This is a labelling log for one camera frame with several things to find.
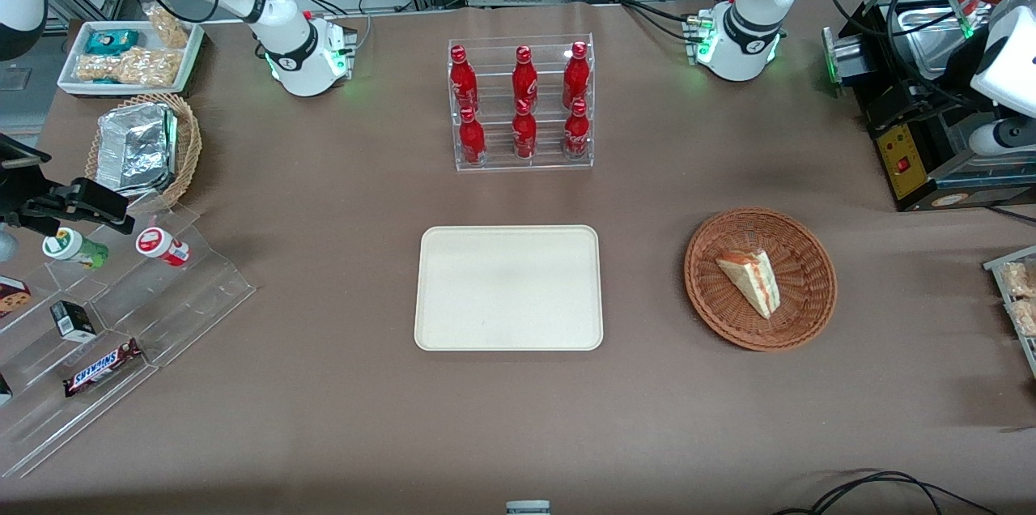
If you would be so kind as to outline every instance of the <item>snickers bar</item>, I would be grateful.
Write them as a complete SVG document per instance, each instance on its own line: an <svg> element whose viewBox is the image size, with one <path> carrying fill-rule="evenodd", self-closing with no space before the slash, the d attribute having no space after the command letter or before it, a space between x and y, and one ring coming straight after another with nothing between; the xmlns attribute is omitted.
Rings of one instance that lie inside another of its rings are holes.
<svg viewBox="0 0 1036 515"><path fill-rule="evenodd" d="M85 368L85 370L78 372L76 377L71 379L64 379L65 387L65 397L70 398L75 394L79 394L86 390L88 387L108 377L111 372L114 372L122 364L125 364L130 360L140 355L142 351L140 346L137 346L137 339L130 339L128 342L119 345L118 349L115 349L111 353L108 353L104 357L93 362L90 367Z"/></svg>

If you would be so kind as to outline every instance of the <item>white plate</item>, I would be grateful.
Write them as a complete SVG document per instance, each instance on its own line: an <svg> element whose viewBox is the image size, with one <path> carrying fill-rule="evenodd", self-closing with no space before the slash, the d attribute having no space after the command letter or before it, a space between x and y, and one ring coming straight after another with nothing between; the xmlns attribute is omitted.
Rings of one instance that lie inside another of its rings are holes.
<svg viewBox="0 0 1036 515"><path fill-rule="evenodd" d="M589 351L604 339L587 226L429 228L413 339L426 351Z"/></svg>

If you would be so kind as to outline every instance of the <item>table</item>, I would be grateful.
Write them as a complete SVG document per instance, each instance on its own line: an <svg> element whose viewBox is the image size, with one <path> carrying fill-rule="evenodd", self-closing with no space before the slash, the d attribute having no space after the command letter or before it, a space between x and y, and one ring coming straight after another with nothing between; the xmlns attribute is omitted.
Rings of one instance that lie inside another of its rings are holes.
<svg viewBox="0 0 1036 515"><path fill-rule="evenodd" d="M259 291L0 481L3 513L491 514L542 497L559 515L766 514L873 467L1033 512L1036 390L981 263L1036 231L987 209L894 212L855 102L827 83L825 24L840 27L830 2L801 0L771 67L724 83L618 6L378 17L355 80L317 98L269 80L243 25L212 25L185 204ZM457 174L447 39L585 31L596 166ZM114 105L57 94L50 176L81 173ZM832 256L838 306L801 349L742 350L689 304L687 242L737 205L790 213ZM449 224L596 228L600 348L419 349L420 240ZM843 512L925 505L858 492Z"/></svg>

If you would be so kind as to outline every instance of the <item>clear acrylic rack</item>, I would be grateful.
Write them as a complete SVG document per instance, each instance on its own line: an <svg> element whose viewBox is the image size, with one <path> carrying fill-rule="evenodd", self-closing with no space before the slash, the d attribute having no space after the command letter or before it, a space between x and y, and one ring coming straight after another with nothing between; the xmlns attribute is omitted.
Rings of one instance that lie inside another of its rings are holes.
<svg viewBox="0 0 1036 515"><path fill-rule="evenodd" d="M13 394L0 406L4 477L29 474L255 292L194 227L198 216L191 209L146 195L130 213L136 219L133 234L103 227L87 236L108 247L104 266L87 270L69 261L49 261L24 279L32 302L0 319L0 374ZM137 235L150 226L165 228L190 247L183 266L137 252ZM97 337L83 344L62 339L50 312L58 301L86 309ZM143 355L65 397L63 379L130 339L137 339Z"/></svg>
<svg viewBox="0 0 1036 515"><path fill-rule="evenodd" d="M569 161L562 152L565 141L565 121L569 110L562 105L565 67L572 57L572 44L586 42L586 61L591 77L586 88L586 117L591 128L587 150L578 160ZM450 86L450 48L463 46L467 61L474 69L479 84L479 112L477 119L486 133L485 165L469 165L464 161L460 145L460 107ZM530 160L518 158L514 152L514 135L511 120L515 116L514 90L511 75L515 68L515 50L528 46L533 50L533 65L539 79L539 94L533 116L537 121L536 153ZM450 98L451 127L454 139L454 162L457 171L501 171L502 169L585 169L594 165L594 135L596 128L594 36L534 35L508 38L451 39L445 51L447 93Z"/></svg>

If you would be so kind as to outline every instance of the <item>sandwich slice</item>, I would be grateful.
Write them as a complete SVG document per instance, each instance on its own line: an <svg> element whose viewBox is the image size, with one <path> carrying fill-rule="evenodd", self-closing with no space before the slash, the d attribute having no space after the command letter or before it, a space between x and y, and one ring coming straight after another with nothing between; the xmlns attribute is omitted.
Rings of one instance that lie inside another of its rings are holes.
<svg viewBox="0 0 1036 515"><path fill-rule="evenodd" d="M729 250L716 259L716 264L762 318L769 319L780 306L774 268L762 250Z"/></svg>

